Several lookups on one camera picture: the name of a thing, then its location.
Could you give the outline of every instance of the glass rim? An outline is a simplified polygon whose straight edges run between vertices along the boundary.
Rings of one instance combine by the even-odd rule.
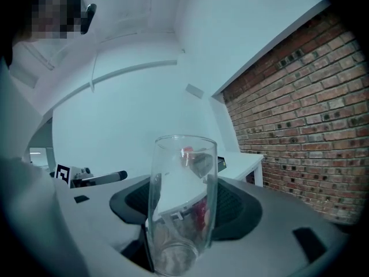
[[[186,138],[186,137],[195,137],[197,139],[201,139],[201,140],[205,140],[205,141],[208,141],[209,143],[211,143],[211,147],[206,147],[206,148],[202,148],[200,150],[196,150],[196,151],[186,151],[186,153],[196,153],[196,152],[203,152],[203,151],[207,151],[207,150],[210,150],[210,149],[213,149],[217,147],[217,143],[212,140],[211,138],[207,138],[207,137],[203,137],[203,136],[193,136],[193,135],[190,135],[190,134],[169,134],[167,136],[161,136],[161,137],[158,137],[156,140],[155,140],[155,145],[157,145],[158,147],[162,148],[162,149],[165,149],[165,150],[171,150],[171,151],[181,151],[183,149],[173,149],[173,148],[168,148],[168,147],[165,147],[163,145],[160,145],[158,142],[161,141],[161,140],[169,140],[169,139],[175,139],[175,138]]]

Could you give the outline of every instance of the white table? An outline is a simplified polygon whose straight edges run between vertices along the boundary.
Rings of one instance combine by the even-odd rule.
[[[219,176],[246,181],[245,177],[254,172],[255,185],[263,187],[263,172],[261,168],[263,155],[220,151],[218,156],[224,157],[227,165],[226,169],[219,172]]]

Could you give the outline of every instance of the red object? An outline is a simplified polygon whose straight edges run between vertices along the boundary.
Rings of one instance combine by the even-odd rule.
[[[189,166],[189,160],[192,159],[191,157],[191,153],[189,152],[193,152],[194,149],[193,147],[186,147],[186,148],[183,148],[182,149],[182,153],[181,153],[181,156],[182,156],[182,166]]]
[[[195,209],[196,213],[196,222],[198,229],[202,231],[206,224],[205,224],[205,213],[206,213],[206,203],[208,202],[208,198],[205,197],[201,199],[198,203],[193,205],[193,208]]]

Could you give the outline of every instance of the black slot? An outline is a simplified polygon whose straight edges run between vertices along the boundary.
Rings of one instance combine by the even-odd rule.
[[[293,231],[299,241],[309,263],[320,258],[326,251],[326,247],[310,228],[299,228]]]
[[[81,196],[77,196],[74,198],[76,203],[81,203],[83,201],[89,200],[89,197],[85,196],[85,195],[81,195]]]
[[[132,241],[121,254],[143,269],[154,273],[154,265],[150,256],[148,240],[145,232],[145,225],[141,225],[138,240]]]

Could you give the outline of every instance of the white panel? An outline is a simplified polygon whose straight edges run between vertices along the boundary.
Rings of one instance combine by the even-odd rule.
[[[32,104],[39,112],[45,114],[67,95],[86,84],[89,86],[95,52],[88,42],[85,46],[76,46],[60,67],[37,82]],[[179,53],[173,34],[142,34],[112,39],[100,45],[94,79],[143,63],[176,60]]]

